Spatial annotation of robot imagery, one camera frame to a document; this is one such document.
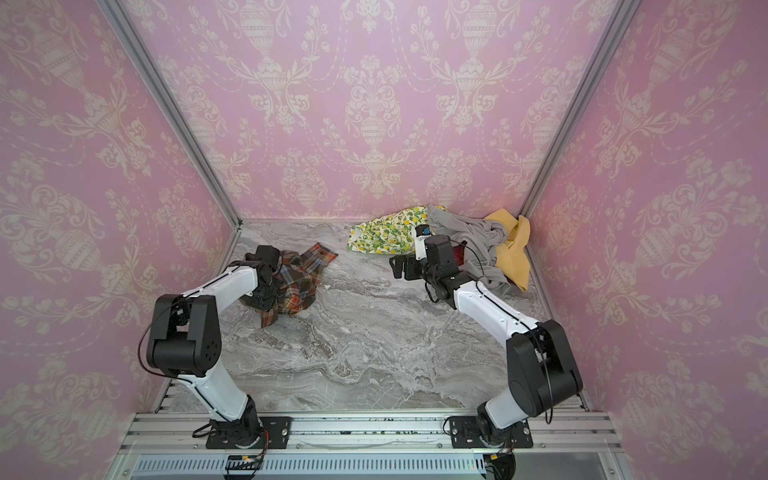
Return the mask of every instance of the gray marble tabletop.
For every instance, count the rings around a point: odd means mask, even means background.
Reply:
[[[388,256],[349,252],[349,223],[252,223],[233,259],[269,244],[304,252],[315,242],[339,256],[316,302],[266,329],[235,302],[220,318],[222,359],[260,411],[476,407],[506,384],[504,349],[469,317],[433,304],[421,281],[396,280]],[[535,288],[504,300],[543,319]],[[171,412],[203,412],[186,390]]]

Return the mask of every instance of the orange wire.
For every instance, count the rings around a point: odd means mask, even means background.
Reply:
[[[264,443],[264,448],[261,451],[262,456],[266,454],[266,450],[270,447],[270,433],[267,430],[264,430],[264,434],[266,434],[266,443]]]

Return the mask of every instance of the black cable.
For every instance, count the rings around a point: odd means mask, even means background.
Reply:
[[[480,286],[479,286],[479,284],[478,284],[478,281],[477,281],[477,280],[475,281],[475,287],[476,287],[476,288],[478,289],[478,291],[480,292],[480,295],[482,295],[482,296],[483,296],[484,298],[486,298],[488,301],[490,301],[491,303],[493,303],[494,305],[496,305],[496,307],[497,307],[499,310],[501,310],[502,312],[506,313],[507,315],[509,315],[510,317],[512,317],[513,319],[515,319],[515,321],[517,321],[518,323],[522,324],[522,325],[523,325],[525,328],[527,328],[527,329],[528,329],[528,331],[529,331],[529,332],[533,333],[533,330],[531,329],[531,327],[530,327],[530,326],[528,326],[528,325],[526,325],[526,324],[525,324],[525,322],[523,322],[522,320],[520,320],[518,317],[516,317],[516,316],[512,315],[512,314],[511,314],[509,311],[507,311],[507,310],[506,310],[505,308],[503,308],[501,305],[499,305],[498,303],[496,303],[496,302],[495,302],[495,301],[494,301],[494,300],[493,300],[493,299],[492,299],[490,296],[486,296],[486,295],[485,295],[485,294],[482,292],[482,290],[480,290]],[[544,353],[545,353],[545,352],[544,352],[544,349],[541,347],[541,344],[540,344],[540,343],[539,343],[539,341],[538,341],[538,335],[536,335],[535,333],[534,333],[534,335],[533,335],[533,340],[534,340],[534,342],[536,342],[536,347],[538,348],[538,351],[541,353],[541,362],[544,364],[544,374],[545,374],[545,375],[546,375],[546,377],[547,377],[547,387],[549,388],[549,401],[550,401],[550,407],[549,407],[549,418],[547,418],[547,413],[546,413],[546,412],[544,412],[544,421],[546,422],[546,424],[547,424],[547,425],[550,425],[550,424],[552,423],[552,419],[554,418],[554,394],[552,393],[552,383],[551,383],[551,381],[550,381],[550,379],[549,379],[549,368],[547,367],[547,360],[544,358]]]
[[[432,303],[440,303],[440,299],[439,298],[437,298],[437,299],[432,298],[432,292],[429,291],[428,285],[429,285],[429,282],[427,282],[425,280],[424,281],[424,290],[426,290],[427,291],[427,295],[429,295],[429,301],[432,302]]]
[[[237,265],[227,265],[227,268],[230,268],[231,266],[241,266],[241,265],[243,265],[243,262],[244,262],[244,261],[245,261],[245,260],[239,260]],[[190,293],[189,295],[179,296],[178,298],[176,298],[176,299],[175,299],[173,302],[171,302],[171,303],[170,303],[170,305],[168,306],[168,308],[166,308],[166,309],[165,309],[165,310],[163,310],[162,312],[158,313],[158,314],[157,314],[157,316],[155,316],[155,317],[152,319],[152,321],[149,323],[149,325],[147,325],[147,328],[145,328],[145,329],[144,329],[144,333],[142,333],[142,334],[141,334],[141,338],[139,339],[139,344],[138,344],[138,346],[136,347],[136,357],[138,358],[138,361],[139,361],[139,366],[140,366],[140,367],[141,367],[141,369],[143,369],[143,370],[144,370],[146,373],[149,373],[150,375],[154,375],[154,376],[159,376],[159,377],[162,377],[162,378],[164,378],[164,379],[182,380],[182,381],[184,381],[184,382],[187,382],[187,383],[189,383],[190,385],[193,385],[193,383],[192,383],[192,382],[190,382],[190,381],[189,381],[189,380],[187,380],[187,379],[182,379],[182,378],[180,378],[180,377],[177,377],[177,376],[165,375],[164,373],[157,373],[157,372],[153,372],[152,370],[149,370],[149,368],[148,368],[147,366],[145,366],[145,364],[144,364],[144,361],[141,359],[141,344],[142,344],[142,343],[144,343],[144,338],[147,336],[147,333],[149,333],[149,330],[152,328],[152,326],[154,325],[154,323],[155,323],[155,322],[157,322],[157,321],[160,319],[160,317],[161,317],[161,316],[163,316],[163,315],[164,315],[164,314],[165,314],[165,313],[166,313],[168,310],[171,310],[171,309],[173,309],[173,308],[174,308],[174,306],[176,306],[176,305],[177,305],[177,304],[178,304],[178,303],[179,303],[181,300],[184,300],[184,299],[188,298],[190,295],[193,295],[193,294],[194,294],[194,293],[196,293],[198,290],[201,290],[201,289],[205,288],[206,286],[209,286],[210,284],[212,284],[212,283],[213,283],[213,282],[215,282],[216,280],[218,280],[219,276],[217,276],[215,279],[211,280],[210,282],[208,282],[208,283],[205,283],[203,286],[201,286],[200,288],[196,289],[196,291],[195,291],[195,292],[192,292],[192,293]]]
[[[508,443],[510,444],[509,452],[504,453],[504,449],[507,448],[507,444]],[[498,452],[496,452],[496,455],[497,456],[498,455],[509,455],[510,453],[512,453],[512,450],[514,450],[514,449],[515,449],[515,444],[512,441],[512,430],[510,429],[509,432],[507,433],[507,439],[504,441],[504,443],[502,443],[502,447],[498,450]]]
[[[511,480],[515,476],[515,472],[518,469],[518,463],[513,454],[504,455],[502,457],[493,458],[485,466],[486,471],[493,472],[494,480]]]
[[[229,466],[229,462],[231,462],[233,460],[230,460],[229,458],[227,458],[227,473],[224,476],[224,480],[236,480],[230,474],[230,471],[233,471],[233,470],[253,470],[253,473],[250,474],[250,477],[248,477],[248,480],[253,480],[253,477],[256,476],[256,473],[259,470],[261,470],[261,466],[264,463],[264,456],[266,455],[266,449],[269,447],[269,444],[270,444],[270,434],[269,434],[269,432],[267,430],[263,430],[259,434],[259,437],[261,435],[266,435],[266,436],[264,437],[264,447],[262,447],[261,453],[259,455],[256,455],[256,457],[254,457],[254,458],[256,458],[258,460],[258,462],[251,462],[251,461],[247,460],[246,463],[243,463],[243,464],[238,465],[238,466],[230,467]]]
[[[168,308],[166,308],[166,309],[165,309],[165,310],[163,310],[162,312],[158,313],[158,315],[157,315],[157,316],[155,316],[155,317],[152,319],[152,321],[149,323],[149,325],[147,325],[147,328],[145,328],[145,329],[144,329],[144,333],[142,333],[142,334],[141,334],[141,338],[139,339],[139,344],[138,344],[138,346],[136,347],[136,357],[137,357],[137,358],[138,358],[138,360],[139,360],[139,366],[140,366],[140,367],[141,367],[141,368],[142,368],[142,369],[143,369],[143,370],[144,370],[146,373],[149,373],[149,374],[151,374],[151,375],[154,375],[154,376],[160,376],[160,377],[163,377],[164,379],[172,379],[172,380],[183,380],[183,381],[185,381],[185,382],[189,383],[190,385],[192,385],[192,382],[190,382],[190,381],[189,381],[189,380],[187,380],[187,379],[182,379],[182,378],[179,378],[179,377],[177,377],[177,376],[165,375],[164,373],[157,373],[157,372],[153,372],[152,370],[149,370],[149,368],[148,368],[148,367],[146,367],[146,366],[144,365],[144,361],[141,359],[141,344],[142,344],[142,343],[144,343],[144,337],[146,337],[146,336],[147,336],[147,333],[149,333],[149,329],[150,329],[150,328],[152,328],[152,326],[154,325],[154,323],[155,323],[155,322],[157,322],[157,321],[160,319],[160,317],[161,317],[161,316],[163,316],[163,315],[164,315],[164,314],[165,314],[165,313],[166,313],[168,310],[171,310],[171,309],[173,309],[173,308],[174,308],[174,307],[175,307],[175,306],[176,306],[176,305],[177,305],[177,304],[178,304],[178,303],[179,303],[181,300],[184,300],[184,299],[185,299],[185,298],[187,298],[188,296],[189,296],[189,295],[187,295],[187,296],[182,296],[182,297],[179,297],[179,298],[176,298],[176,299],[175,299],[173,302],[171,302],[171,303],[170,303],[170,305],[168,306]]]
[[[456,245],[462,245],[464,248],[469,248],[469,251],[471,251],[472,253],[475,254],[475,258],[478,260],[478,265],[480,266],[480,271],[482,272],[482,275],[485,276],[485,269],[482,267],[482,262],[480,261],[480,256],[478,255],[477,252],[475,252],[475,249],[473,249],[472,247],[470,247],[466,243],[458,242],[458,241],[452,240],[450,238],[448,238],[448,240],[451,240]]]
[[[210,427],[211,430],[208,430],[207,432],[202,432],[203,429],[206,427]],[[211,433],[213,433],[213,425],[210,424],[210,422],[206,423],[205,425],[201,426],[200,428],[196,429],[194,432],[192,432],[192,438],[193,439],[204,439],[205,437],[210,436]]]

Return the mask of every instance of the red fabric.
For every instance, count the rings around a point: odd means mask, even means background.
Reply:
[[[261,328],[272,325],[279,313],[295,315],[315,302],[315,291],[323,275],[323,268],[337,257],[321,243],[299,255],[289,250],[280,251],[280,268],[272,276],[280,284],[275,305],[261,314]]]
[[[464,265],[464,245],[453,247],[453,258],[456,259],[456,265]]]

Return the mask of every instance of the pink damask wallpaper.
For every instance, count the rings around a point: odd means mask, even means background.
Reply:
[[[639,480],[768,478],[767,18],[642,2],[531,220]]]
[[[95,2],[0,3],[0,48],[0,476],[95,480],[154,300],[232,230]]]
[[[244,218],[517,210],[615,0],[123,0]]]

